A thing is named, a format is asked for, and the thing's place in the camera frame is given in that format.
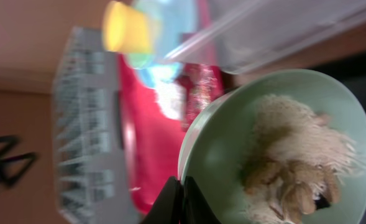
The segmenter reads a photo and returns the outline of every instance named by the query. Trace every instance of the yellow cup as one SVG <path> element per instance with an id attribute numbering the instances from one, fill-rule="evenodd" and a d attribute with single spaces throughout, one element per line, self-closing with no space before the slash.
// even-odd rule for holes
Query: yellow cup
<path id="1" fill-rule="evenodd" d="M 111 1 L 103 19 L 103 45 L 111 52 L 151 54 L 149 18 L 122 2 Z"/>

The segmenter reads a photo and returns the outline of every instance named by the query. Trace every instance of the rice noodle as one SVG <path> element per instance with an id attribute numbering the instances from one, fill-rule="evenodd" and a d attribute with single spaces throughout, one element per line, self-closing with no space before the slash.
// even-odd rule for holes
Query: rice noodle
<path id="1" fill-rule="evenodd" d="M 315 167 L 329 166 L 340 181 L 341 177 L 360 174 L 355 168 L 360 165 L 353 147 L 355 142 L 329 128 L 327 122 L 320 125 L 323 122 L 309 106 L 288 96 L 276 95 L 262 97 L 256 106 L 250 147 L 252 160 L 261 154 L 282 164 L 301 161 Z M 308 184 L 315 200 L 326 188 L 324 182 Z M 248 195 L 247 202 L 245 214 L 248 219 L 260 223 L 284 223 L 268 206 L 267 186 Z"/>

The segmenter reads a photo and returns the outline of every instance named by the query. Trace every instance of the dish rack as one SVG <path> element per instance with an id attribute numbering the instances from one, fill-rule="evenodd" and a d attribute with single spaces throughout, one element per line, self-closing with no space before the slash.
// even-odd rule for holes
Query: dish rack
<path id="1" fill-rule="evenodd" d="M 101 32 L 74 28 L 52 99 L 56 203 L 71 223 L 138 223 L 120 142 L 116 75 Z"/>

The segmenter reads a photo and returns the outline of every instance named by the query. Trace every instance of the green bowl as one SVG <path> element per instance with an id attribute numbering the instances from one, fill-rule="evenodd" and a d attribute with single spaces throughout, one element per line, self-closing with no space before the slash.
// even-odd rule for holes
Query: green bowl
<path id="1" fill-rule="evenodd" d="M 248 224 L 240 164 L 245 161 L 254 123 L 254 101 L 267 94 L 288 95 L 332 117 L 330 127 L 356 141 L 366 158 L 366 114 L 355 96 L 337 80 L 310 70 L 283 70 L 240 87 L 209 105 L 189 128 L 180 150 L 181 182 L 192 176 L 223 224 Z M 342 200 L 305 215 L 305 224 L 358 224 L 366 209 L 366 171 L 343 179 Z"/>

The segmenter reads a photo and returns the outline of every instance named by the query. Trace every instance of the wooden surface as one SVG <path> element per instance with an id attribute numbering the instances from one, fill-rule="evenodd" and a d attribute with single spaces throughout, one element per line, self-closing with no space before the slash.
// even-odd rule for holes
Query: wooden surface
<path id="1" fill-rule="evenodd" d="M 68 224 L 55 206 L 50 121 L 50 96 L 0 91 L 0 136 L 21 139 L 6 157 L 27 152 L 39 156 L 15 187 L 0 187 L 0 224 Z"/>
<path id="2" fill-rule="evenodd" d="M 50 94 L 53 73 L 0 67 L 0 90 Z"/>
<path id="3" fill-rule="evenodd" d="M 286 68 L 309 68 L 366 51 L 366 24 L 332 37 L 245 75 L 234 75 L 230 85 L 239 86 L 264 74 Z"/>

